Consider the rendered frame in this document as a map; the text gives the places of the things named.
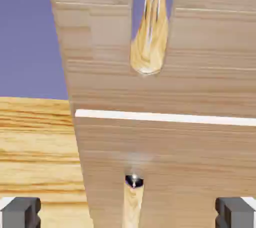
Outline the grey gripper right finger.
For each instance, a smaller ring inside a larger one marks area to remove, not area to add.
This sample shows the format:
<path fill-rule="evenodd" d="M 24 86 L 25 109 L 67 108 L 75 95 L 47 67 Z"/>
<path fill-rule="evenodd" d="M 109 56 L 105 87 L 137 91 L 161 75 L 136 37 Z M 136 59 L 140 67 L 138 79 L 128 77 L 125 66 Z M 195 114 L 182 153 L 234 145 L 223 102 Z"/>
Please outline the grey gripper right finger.
<path fill-rule="evenodd" d="M 256 199 L 253 197 L 218 197 L 215 209 L 215 228 L 256 228 Z"/>

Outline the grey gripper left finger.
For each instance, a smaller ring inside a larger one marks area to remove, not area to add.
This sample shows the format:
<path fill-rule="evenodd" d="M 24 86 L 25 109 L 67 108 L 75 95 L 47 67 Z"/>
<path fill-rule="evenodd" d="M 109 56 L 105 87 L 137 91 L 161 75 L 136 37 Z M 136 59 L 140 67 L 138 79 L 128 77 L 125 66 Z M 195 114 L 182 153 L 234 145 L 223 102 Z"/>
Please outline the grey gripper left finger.
<path fill-rule="evenodd" d="M 41 228 L 38 197 L 0 198 L 0 228 Z"/>

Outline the light wood cabinet door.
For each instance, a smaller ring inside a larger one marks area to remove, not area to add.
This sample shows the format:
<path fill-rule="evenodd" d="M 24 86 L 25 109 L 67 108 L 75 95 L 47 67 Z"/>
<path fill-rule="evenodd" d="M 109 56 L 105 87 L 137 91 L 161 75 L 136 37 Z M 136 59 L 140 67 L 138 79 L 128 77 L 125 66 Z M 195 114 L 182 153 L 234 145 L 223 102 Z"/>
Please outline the light wood cabinet door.
<path fill-rule="evenodd" d="M 174 0 L 163 69 L 130 67 L 133 0 L 51 0 L 73 110 L 256 117 L 256 0 Z"/>
<path fill-rule="evenodd" d="M 217 197 L 256 197 L 256 127 L 77 117 L 94 228 L 121 228 L 124 176 L 144 179 L 140 228 L 214 228 Z"/>

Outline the light wood cabinet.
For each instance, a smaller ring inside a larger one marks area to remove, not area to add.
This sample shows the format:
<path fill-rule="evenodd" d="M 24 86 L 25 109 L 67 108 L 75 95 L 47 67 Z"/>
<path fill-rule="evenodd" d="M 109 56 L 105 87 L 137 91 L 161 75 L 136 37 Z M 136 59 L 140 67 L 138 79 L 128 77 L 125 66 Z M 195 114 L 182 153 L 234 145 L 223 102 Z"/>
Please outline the light wood cabinet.
<path fill-rule="evenodd" d="M 256 0 L 51 0 L 93 228 L 256 228 Z"/>

